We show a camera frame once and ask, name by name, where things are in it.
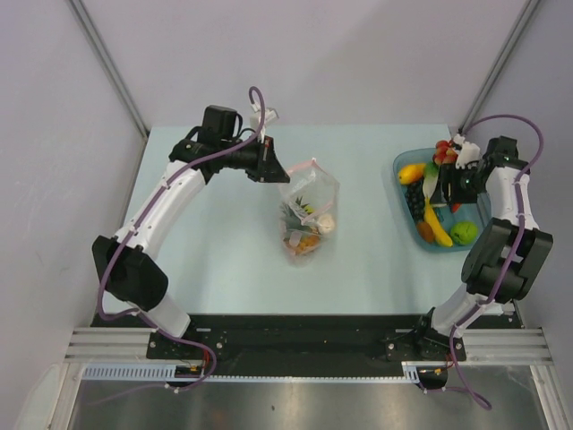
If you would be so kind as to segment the small orange fruit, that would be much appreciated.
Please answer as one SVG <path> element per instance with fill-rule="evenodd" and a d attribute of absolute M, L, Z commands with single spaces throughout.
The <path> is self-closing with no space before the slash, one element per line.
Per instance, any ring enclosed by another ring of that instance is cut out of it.
<path fill-rule="evenodd" d="M 433 233 L 432 227 L 425 221 L 420 221 L 416 224 L 416 230 L 420 238 L 428 244 L 433 244 L 435 241 L 435 235 Z"/>

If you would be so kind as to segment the clear zip top bag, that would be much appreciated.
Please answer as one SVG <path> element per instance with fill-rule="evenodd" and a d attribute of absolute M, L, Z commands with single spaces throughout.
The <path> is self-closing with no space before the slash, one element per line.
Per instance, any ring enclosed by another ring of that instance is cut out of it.
<path fill-rule="evenodd" d="M 317 159 L 287 173 L 290 182 L 278 186 L 280 240 L 289 262 L 304 265 L 337 234 L 340 184 Z"/>

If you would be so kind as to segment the green celery stalk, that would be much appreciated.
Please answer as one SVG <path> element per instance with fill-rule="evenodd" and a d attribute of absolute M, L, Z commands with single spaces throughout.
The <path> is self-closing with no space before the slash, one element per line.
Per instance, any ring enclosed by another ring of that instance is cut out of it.
<path fill-rule="evenodd" d="M 336 228 L 335 218 L 331 214 L 326 213 L 314 219 L 311 225 L 302 225 L 300 228 L 293 230 L 287 242 L 290 245 L 299 245 L 307 237 L 320 238 L 330 236 L 335 232 Z"/>

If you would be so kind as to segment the orange toy pineapple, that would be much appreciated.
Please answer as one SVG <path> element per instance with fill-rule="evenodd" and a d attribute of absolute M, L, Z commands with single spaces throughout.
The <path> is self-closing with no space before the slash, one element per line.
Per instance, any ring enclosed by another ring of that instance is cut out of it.
<path fill-rule="evenodd" d="M 300 228 L 302 225 L 311 225 L 304 224 L 303 220 L 307 216 L 313 215 L 314 208 L 308 202 L 304 202 L 303 196 L 299 196 L 294 200 L 294 207 L 292 207 L 288 202 L 282 202 L 280 204 L 280 210 L 282 242 L 286 248 L 286 251 L 292 257 L 303 257 L 310 255 L 321 244 L 321 237 L 307 237 L 299 245 L 290 245 L 287 240 L 293 230 Z"/>

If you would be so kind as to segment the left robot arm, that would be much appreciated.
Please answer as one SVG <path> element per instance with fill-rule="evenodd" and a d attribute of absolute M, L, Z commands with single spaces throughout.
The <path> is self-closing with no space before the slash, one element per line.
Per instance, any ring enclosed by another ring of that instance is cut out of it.
<path fill-rule="evenodd" d="M 196 351 L 198 337 L 188 330 L 189 315 L 167 293 L 168 277 L 156 262 L 171 227 L 225 168 L 242 170 L 256 183 L 290 180 L 266 134 L 267 125 L 278 119 L 277 111 L 258 102 L 252 108 L 252 134 L 244 139 L 235 129 L 243 122 L 235 110 L 206 107 L 201 125 L 172 149 L 162 177 L 141 208 L 111 237 L 98 236 L 92 245 L 98 293 L 127 304 L 128 313 L 168 333 L 167 348 L 180 358 Z"/>

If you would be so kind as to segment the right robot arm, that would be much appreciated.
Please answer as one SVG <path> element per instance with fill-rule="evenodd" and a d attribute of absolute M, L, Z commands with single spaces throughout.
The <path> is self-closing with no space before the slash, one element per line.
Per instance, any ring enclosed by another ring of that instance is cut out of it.
<path fill-rule="evenodd" d="M 433 199 L 474 203 L 487 194 L 492 217 L 466 256 L 461 286 L 415 327 L 413 348 L 424 360 L 453 355 L 465 329 L 488 308 L 524 298 L 553 245 L 532 214 L 527 193 L 532 165 L 519 157 L 517 141 L 492 138 L 476 154 L 467 142 L 459 148 L 457 165 L 440 168 Z"/>

